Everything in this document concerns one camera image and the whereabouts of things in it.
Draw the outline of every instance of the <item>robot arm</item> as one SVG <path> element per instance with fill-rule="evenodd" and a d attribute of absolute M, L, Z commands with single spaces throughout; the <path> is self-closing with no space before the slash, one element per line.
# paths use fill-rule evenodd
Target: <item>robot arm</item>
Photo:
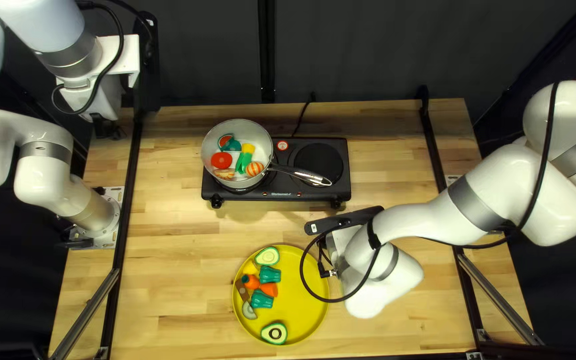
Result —
<path fill-rule="evenodd" d="M 10 171 L 14 146 L 20 147 L 16 196 L 80 227 L 100 231 L 114 219 L 113 207 L 70 174 L 72 136 L 64 128 L 0 110 L 0 185 Z"/>
<path fill-rule="evenodd" d="M 79 116 L 89 122 L 91 114 L 117 120 L 123 92 L 118 75 L 128 74 L 128 86 L 133 87 L 140 72 L 138 35 L 124 36 L 124 48 L 117 55 L 119 36 L 94 36 L 74 0 L 0 0 L 0 69 L 5 26 L 55 75 L 71 109 L 82 109 Z M 85 108 L 96 86 L 94 100 Z"/>
<path fill-rule="evenodd" d="M 350 314 L 373 317 L 423 280 L 420 264 L 389 241 L 420 236 L 466 245 L 505 220 L 521 221 L 538 176 L 541 155 L 531 147 L 543 146 L 534 133 L 545 132 L 550 89 L 540 90 L 527 106 L 526 146 L 515 143 L 501 147 L 428 203 L 394 206 L 374 217 L 373 232 L 384 246 L 366 285 L 346 301 Z M 547 164 L 539 198 L 523 228 L 524 234 L 540 246 L 555 245 L 576 235 L 576 172 L 562 171 L 576 169 L 576 81 L 564 81 L 559 89 L 554 119 L 554 128 L 559 129 L 553 133 L 551 149 L 555 151 L 549 156 L 557 166 Z M 367 226 L 363 226 L 337 255 L 345 258 L 350 269 L 340 276 L 345 293 L 356 287 L 373 254 Z"/>

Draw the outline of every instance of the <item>black burner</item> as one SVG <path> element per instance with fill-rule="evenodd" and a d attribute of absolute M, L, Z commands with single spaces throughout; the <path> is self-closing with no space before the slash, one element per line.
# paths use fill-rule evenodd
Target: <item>black burner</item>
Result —
<path fill-rule="evenodd" d="M 225 200 L 330 201 L 339 208 L 350 200 L 350 167 L 346 139 L 273 138 L 275 161 L 327 177 L 331 186 L 312 186 L 283 172 L 268 171 L 256 185 L 244 190 L 227 188 L 204 169 L 202 198 L 218 209 Z"/>
<path fill-rule="evenodd" d="M 297 152 L 292 164 L 294 167 L 316 172 L 326 177 L 332 184 L 339 180 L 344 171 L 344 162 L 339 151 L 325 143 L 311 143 L 304 146 Z"/>

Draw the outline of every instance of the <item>toy carrot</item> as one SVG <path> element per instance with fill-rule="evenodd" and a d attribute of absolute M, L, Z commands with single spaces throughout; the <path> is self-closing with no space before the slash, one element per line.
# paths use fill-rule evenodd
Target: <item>toy carrot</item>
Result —
<path fill-rule="evenodd" d="M 277 283 L 276 282 L 267 282 L 265 284 L 259 285 L 259 289 L 264 292 L 266 295 L 270 295 L 272 297 L 277 297 Z"/>
<path fill-rule="evenodd" d="M 241 277 L 241 282 L 247 289 L 257 289 L 259 287 L 259 278 L 254 275 L 244 275 Z"/>

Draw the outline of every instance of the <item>butcher block countertop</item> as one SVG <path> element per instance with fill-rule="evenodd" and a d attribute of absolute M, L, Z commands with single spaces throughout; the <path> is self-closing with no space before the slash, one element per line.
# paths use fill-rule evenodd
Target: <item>butcher block countertop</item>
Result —
<path fill-rule="evenodd" d="M 304 247 L 304 223 L 334 215 L 327 202 L 226 201 L 212 209 L 202 200 L 200 147 L 206 132 L 227 119 L 254 120 L 274 136 L 292 133 L 303 104 L 178 106 L 163 108 L 144 125 L 116 328 L 114 360 L 311 359 L 462 352 L 474 348 L 450 247 L 419 238 L 393 243 L 416 258 L 425 279 L 372 319 L 331 304 L 307 340 L 273 347 L 254 340 L 237 322 L 231 299 L 240 264 L 268 244 Z M 437 194 L 416 100 L 315 102 L 297 136 L 348 139 L 352 200 L 339 212 L 426 202 Z M 462 99 L 429 105 L 444 172 L 462 175 L 481 158 Z M 128 137 L 93 140 L 85 182 L 124 184 L 131 110 L 121 124 Z M 484 241 L 492 241 L 487 236 Z M 50 353 L 111 268 L 114 250 L 71 250 Z M 530 323 L 508 247 L 467 250 L 467 255 Z M 330 280 L 331 296 L 339 295 Z M 494 340 L 520 342 L 475 285 L 484 327 Z M 105 307 L 79 339 L 70 359 L 91 359 L 99 347 Z"/>

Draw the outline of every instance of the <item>yellow tray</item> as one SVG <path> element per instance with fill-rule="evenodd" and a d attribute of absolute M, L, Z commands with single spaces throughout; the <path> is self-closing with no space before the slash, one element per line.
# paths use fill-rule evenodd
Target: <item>yellow tray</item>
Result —
<path fill-rule="evenodd" d="M 288 339 L 281 346 L 292 345 L 308 338 L 317 330 L 324 320 L 328 303 L 313 298 L 301 283 L 299 261 L 303 250 L 290 245 L 274 245 L 274 247 L 279 250 L 279 262 L 272 267 L 282 271 L 282 280 L 277 283 L 278 295 L 273 303 L 273 308 L 255 309 L 257 318 L 254 320 L 247 319 L 241 313 L 243 300 L 239 296 L 235 284 L 232 286 L 232 306 L 241 326 L 255 339 L 272 345 L 261 339 L 261 329 L 271 323 L 281 322 L 288 330 Z M 244 261 L 235 280 L 244 276 L 244 267 L 250 262 L 254 262 L 259 251 L 255 251 Z M 328 297 L 328 283 L 319 277 L 317 261 L 311 255 L 306 256 L 303 263 L 303 275 L 309 287 L 316 294 Z M 248 294 L 252 295 L 252 290 L 248 290 Z"/>

